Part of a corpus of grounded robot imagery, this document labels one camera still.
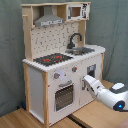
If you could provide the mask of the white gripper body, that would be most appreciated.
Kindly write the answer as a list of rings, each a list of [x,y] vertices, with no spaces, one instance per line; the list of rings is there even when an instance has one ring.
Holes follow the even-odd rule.
[[[86,75],[83,81],[87,85],[91,96],[96,98],[98,92],[102,89],[102,83],[90,75]]]

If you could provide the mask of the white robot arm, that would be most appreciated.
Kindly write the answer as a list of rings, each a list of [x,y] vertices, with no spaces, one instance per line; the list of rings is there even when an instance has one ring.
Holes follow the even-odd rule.
[[[116,83],[107,89],[99,80],[90,75],[86,75],[83,81],[94,100],[115,111],[128,112],[128,85]]]

